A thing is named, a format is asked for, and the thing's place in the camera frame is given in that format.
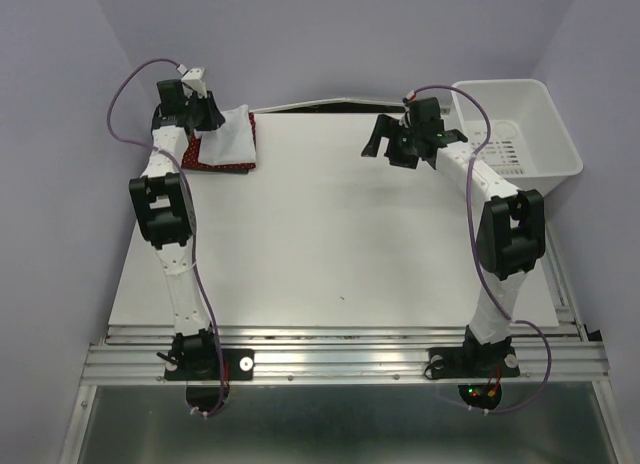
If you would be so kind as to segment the white garment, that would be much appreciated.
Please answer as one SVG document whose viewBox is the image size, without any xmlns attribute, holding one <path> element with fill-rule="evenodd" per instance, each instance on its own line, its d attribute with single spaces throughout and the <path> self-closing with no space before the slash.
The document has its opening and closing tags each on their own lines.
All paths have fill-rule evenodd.
<svg viewBox="0 0 640 464">
<path fill-rule="evenodd" d="M 217 130 L 199 132 L 198 161 L 210 166 L 255 164 L 256 149 L 249 108 L 223 111 L 225 123 Z"/>
</svg>

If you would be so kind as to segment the red dotted skirt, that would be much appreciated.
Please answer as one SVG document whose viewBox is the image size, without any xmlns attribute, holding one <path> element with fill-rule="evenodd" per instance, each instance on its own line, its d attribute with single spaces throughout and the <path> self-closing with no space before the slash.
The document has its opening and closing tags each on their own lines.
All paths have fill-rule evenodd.
<svg viewBox="0 0 640 464">
<path fill-rule="evenodd" d="M 253 130 L 253 137 L 254 137 L 254 144 L 255 144 L 255 149 L 256 149 L 256 122 L 255 122 L 255 116 L 252 112 L 249 111 L 250 114 L 250 121 L 251 121 L 251 125 L 252 125 L 252 130 Z M 202 164 L 198 161 L 198 151 L 200 150 L 200 138 L 196 135 L 194 135 L 189 142 L 189 146 L 182 158 L 182 166 L 200 166 L 200 165 L 205 165 L 205 166 L 210 166 L 210 165 L 206 165 L 206 164 Z"/>
</svg>

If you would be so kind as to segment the dark grey dotted skirt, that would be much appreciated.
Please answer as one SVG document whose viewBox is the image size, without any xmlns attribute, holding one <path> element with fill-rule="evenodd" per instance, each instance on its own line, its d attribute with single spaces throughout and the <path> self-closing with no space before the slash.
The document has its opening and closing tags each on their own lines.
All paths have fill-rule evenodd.
<svg viewBox="0 0 640 464">
<path fill-rule="evenodd" d="M 209 174 L 246 175 L 256 168 L 255 165 L 224 165 L 224 166 L 183 166 L 185 172 L 200 172 Z"/>
</svg>

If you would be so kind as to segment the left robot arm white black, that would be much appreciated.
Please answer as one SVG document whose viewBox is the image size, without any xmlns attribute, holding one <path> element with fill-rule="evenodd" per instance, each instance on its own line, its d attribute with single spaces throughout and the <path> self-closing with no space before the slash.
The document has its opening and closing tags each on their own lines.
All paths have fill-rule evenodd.
<svg viewBox="0 0 640 464">
<path fill-rule="evenodd" d="M 174 338 L 159 357 L 168 380 L 214 380 L 223 355 L 198 283 L 193 255 L 196 217 L 181 163 L 197 132 L 219 129 L 225 118 L 202 77 L 192 71 L 157 83 L 152 151 L 142 175 L 129 182 L 138 228 L 161 263 L 172 307 Z"/>
</svg>

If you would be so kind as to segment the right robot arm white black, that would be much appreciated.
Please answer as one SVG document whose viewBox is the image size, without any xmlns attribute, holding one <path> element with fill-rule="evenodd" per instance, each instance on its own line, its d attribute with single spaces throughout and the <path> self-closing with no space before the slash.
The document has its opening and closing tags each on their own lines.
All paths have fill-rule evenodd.
<svg viewBox="0 0 640 464">
<path fill-rule="evenodd" d="M 399 119 L 377 116 L 361 154 L 390 165 L 420 162 L 448 178 L 466 200 L 474 267 L 481 283 L 475 313 L 458 347 L 432 347 L 429 380 L 519 374 L 511 326 L 521 287 L 546 250 L 544 198 L 501 177 L 458 129 L 446 129 L 435 98 L 409 102 Z"/>
</svg>

